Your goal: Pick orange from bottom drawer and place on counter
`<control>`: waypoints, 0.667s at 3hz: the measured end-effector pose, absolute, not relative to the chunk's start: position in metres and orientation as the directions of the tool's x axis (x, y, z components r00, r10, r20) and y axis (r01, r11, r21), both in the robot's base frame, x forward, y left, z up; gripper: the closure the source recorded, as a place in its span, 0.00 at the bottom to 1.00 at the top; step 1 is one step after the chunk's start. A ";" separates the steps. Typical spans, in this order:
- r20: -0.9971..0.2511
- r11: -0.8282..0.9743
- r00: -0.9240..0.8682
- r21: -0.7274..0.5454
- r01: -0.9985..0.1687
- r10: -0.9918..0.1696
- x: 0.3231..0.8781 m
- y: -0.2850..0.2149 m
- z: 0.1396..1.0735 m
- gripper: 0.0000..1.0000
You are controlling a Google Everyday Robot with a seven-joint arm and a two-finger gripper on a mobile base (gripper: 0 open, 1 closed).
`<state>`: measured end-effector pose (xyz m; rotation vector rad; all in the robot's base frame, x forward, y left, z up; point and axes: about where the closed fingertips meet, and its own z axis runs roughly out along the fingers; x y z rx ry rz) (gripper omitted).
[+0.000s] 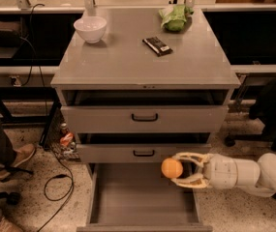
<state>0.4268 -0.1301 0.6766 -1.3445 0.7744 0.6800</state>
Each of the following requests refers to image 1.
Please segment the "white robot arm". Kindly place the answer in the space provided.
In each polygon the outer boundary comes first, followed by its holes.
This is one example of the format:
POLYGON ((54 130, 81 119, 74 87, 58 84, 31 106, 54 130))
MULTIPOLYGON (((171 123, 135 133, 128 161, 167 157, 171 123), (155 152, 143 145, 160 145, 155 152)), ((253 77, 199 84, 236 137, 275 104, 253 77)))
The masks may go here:
POLYGON ((177 153, 176 161, 193 162, 197 171, 186 178, 172 178, 187 189, 242 189, 260 197, 276 194, 276 155, 263 154, 257 161, 236 159, 220 154, 177 153))

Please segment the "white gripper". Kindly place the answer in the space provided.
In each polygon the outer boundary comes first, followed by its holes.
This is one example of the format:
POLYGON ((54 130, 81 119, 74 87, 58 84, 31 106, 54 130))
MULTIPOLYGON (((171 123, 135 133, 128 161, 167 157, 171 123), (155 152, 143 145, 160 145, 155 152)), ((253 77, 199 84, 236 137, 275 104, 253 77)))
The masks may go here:
POLYGON ((215 189, 232 189, 237 181, 237 167, 232 158, 219 154, 200 154, 180 152, 172 156, 174 160, 193 162, 203 168, 201 173, 193 174, 187 178, 172 178, 179 187, 187 189, 205 189, 210 185, 215 189))

